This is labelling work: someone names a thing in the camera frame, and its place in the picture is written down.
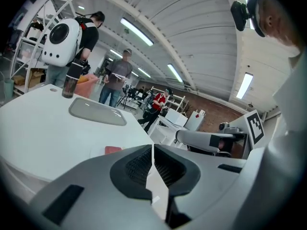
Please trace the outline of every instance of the black pants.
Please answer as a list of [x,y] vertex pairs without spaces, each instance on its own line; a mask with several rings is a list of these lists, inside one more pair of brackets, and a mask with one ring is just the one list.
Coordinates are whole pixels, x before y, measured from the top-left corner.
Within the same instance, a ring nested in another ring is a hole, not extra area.
[[155,120],[157,119],[157,117],[159,116],[160,111],[157,111],[154,108],[151,108],[149,110],[149,114],[147,115],[147,117],[143,118],[143,119],[139,119],[138,122],[140,125],[145,124],[147,122],[149,122],[146,127],[145,127],[145,131],[148,132],[150,126],[155,122]]

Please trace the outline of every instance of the hand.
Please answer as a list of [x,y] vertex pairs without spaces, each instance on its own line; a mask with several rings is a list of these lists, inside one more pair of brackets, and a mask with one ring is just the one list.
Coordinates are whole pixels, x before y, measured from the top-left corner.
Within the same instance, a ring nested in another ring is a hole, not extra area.
[[105,78],[104,78],[104,83],[109,83],[109,76],[108,75],[105,75]]

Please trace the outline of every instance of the red shirt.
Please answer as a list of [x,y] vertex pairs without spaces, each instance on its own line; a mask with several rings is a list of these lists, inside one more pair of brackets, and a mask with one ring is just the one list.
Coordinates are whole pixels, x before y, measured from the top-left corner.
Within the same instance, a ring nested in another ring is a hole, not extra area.
[[[156,97],[154,98],[154,101],[158,101],[158,103],[164,102],[165,103],[165,97],[162,93],[159,93],[156,95]],[[158,106],[157,104],[153,103],[153,108],[161,111],[161,107]]]

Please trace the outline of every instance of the jeans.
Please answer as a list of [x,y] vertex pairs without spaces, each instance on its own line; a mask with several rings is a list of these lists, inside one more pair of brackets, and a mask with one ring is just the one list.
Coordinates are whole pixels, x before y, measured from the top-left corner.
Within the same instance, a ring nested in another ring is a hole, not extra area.
[[109,106],[115,107],[116,102],[120,95],[120,90],[113,90],[108,88],[107,86],[104,86],[100,93],[99,103],[104,104],[106,103],[107,98],[111,94],[110,103]]
[[147,115],[145,118],[139,119],[139,120],[138,120],[138,122],[139,122],[140,125],[149,122],[149,123],[146,125],[146,127],[144,128],[144,130],[146,131],[146,133],[148,132],[150,126],[155,122],[155,120],[157,119],[157,117],[159,116],[159,114],[160,114],[160,111],[157,111],[156,109],[151,108],[151,109],[149,110],[148,115]]
[[46,85],[53,84],[55,86],[63,88],[68,69],[69,67],[57,67],[49,65],[46,74]]

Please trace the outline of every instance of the gray t-shirt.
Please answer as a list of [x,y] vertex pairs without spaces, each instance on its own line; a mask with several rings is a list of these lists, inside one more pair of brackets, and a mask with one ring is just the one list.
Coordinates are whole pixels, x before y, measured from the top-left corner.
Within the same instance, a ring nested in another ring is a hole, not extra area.
[[[106,69],[110,70],[111,73],[119,74],[121,76],[125,76],[126,78],[130,78],[132,72],[132,65],[123,60],[113,61],[109,64]],[[113,74],[109,75],[109,83],[106,83],[106,87],[113,90],[121,90],[125,81],[121,81]]]

